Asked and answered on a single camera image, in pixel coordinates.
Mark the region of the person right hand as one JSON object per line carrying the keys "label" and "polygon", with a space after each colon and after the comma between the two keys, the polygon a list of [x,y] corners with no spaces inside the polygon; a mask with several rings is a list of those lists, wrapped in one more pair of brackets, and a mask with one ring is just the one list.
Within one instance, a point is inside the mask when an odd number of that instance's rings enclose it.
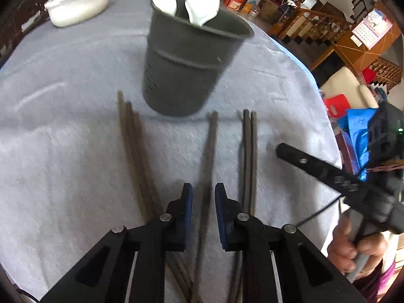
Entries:
{"label": "person right hand", "polygon": [[358,253],[369,256],[367,263],[357,279],[369,276],[382,261],[388,248],[388,242],[381,233],[363,238],[358,244],[348,240],[351,232],[351,222],[346,215],[340,217],[337,227],[333,231],[333,239],[327,248],[328,259],[341,273],[351,273],[355,270],[354,258]]}

